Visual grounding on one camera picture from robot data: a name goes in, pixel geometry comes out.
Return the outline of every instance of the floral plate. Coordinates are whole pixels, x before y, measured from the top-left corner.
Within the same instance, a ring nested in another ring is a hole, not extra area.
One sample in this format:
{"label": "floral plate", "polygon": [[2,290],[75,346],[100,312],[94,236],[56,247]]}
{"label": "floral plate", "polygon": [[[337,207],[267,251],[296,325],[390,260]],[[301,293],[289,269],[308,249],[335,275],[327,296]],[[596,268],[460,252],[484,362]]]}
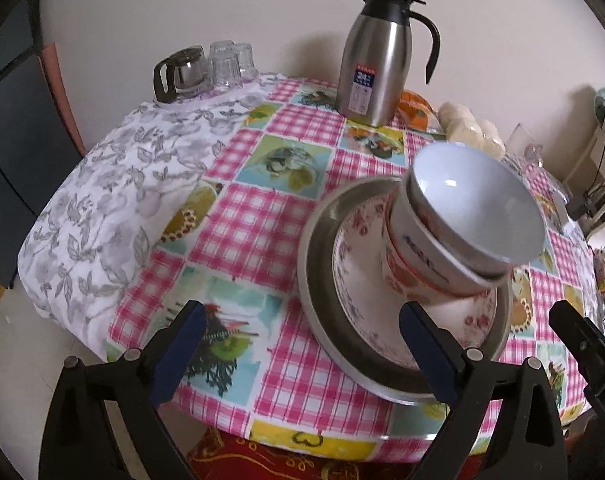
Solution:
{"label": "floral plate", "polygon": [[[388,195],[375,196],[354,208],[340,225],[333,244],[333,282],[349,323],[378,354],[411,370],[418,370],[398,327],[400,307],[407,301],[382,278],[380,245]],[[425,285],[421,296],[431,299]],[[463,348],[479,348],[487,338],[497,305],[495,288],[463,300],[433,298],[427,313]]]}

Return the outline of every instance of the screw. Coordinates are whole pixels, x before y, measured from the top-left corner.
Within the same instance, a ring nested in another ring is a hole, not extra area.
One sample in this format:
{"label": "screw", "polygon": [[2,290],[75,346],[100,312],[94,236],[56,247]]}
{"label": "screw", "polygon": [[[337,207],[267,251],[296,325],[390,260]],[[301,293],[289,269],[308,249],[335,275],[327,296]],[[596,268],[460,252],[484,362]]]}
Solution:
{"label": "screw", "polygon": [[78,358],[75,355],[70,355],[68,357],[65,357],[65,360],[62,363],[62,365],[65,368],[74,368],[77,364],[78,364]]}
{"label": "screw", "polygon": [[124,360],[125,361],[135,361],[136,359],[138,359],[140,357],[140,354],[142,354],[142,352],[140,352],[139,348],[129,348],[124,353]]}
{"label": "screw", "polygon": [[534,370],[540,370],[542,368],[542,363],[537,357],[529,357],[527,359],[527,364]]}
{"label": "screw", "polygon": [[482,351],[477,348],[468,348],[466,353],[467,357],[472,361],[482,361],[482,358],[485,356]]}

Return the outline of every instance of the metal plate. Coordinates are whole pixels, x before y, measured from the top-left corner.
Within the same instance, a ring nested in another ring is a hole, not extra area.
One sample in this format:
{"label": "metal plate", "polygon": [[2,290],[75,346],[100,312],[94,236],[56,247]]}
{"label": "metal plate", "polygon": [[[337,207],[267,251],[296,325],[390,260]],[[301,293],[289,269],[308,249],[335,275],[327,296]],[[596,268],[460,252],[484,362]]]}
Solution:
{"label": "metal plate", "polygon": [[[364,178],[331,192],[317,205],[300,239],[298,287],[312,332],[345,374],[379,397],[418,404],[434,400],[422,373],[388,361],[362,340],[340,306],[331,264],[333,240],[347,214],[364,200],[390,192],[397,183],[399,179],[390,176]],[[497,359],[506,346],[510,298],[508,284],[498,288],[493,325],[480,348],[491,359]]]}

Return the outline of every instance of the white bowl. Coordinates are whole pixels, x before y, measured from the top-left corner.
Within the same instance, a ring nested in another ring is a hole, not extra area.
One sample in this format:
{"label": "white bowl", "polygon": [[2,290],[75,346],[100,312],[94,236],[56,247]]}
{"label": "white bowl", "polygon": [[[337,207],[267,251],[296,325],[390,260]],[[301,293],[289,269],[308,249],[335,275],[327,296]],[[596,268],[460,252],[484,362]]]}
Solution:
{"label": "white bowl", "polygon": [[484,278],[460,263],[435,239],[409,203],[405,190],[410,176],[407,171],[395,201],[389,205],[388,217],[391,241],[407,266],[415,269],[431,287],[459,298],[480,294],[503,283],[506,274],[492,280]]}
{"label": "white bowl", "polygon": [[538,205],[509,169],[478,150],[434,142],[411,168],[409,201],[461,263],[495,276],[540,255],[545,227]]}

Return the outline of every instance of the thermos lid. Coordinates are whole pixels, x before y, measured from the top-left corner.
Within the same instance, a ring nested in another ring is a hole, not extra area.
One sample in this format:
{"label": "thermos lid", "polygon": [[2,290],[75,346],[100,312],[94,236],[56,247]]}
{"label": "thermos lid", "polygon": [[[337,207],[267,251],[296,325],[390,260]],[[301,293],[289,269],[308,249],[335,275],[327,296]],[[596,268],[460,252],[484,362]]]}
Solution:
{"label": "thermos lid", "polygon": [[363,16],[379,18],[387,22],[407,25],[407,10],[413,3],[426,5],[422,0],[362,0],[364,8]]}

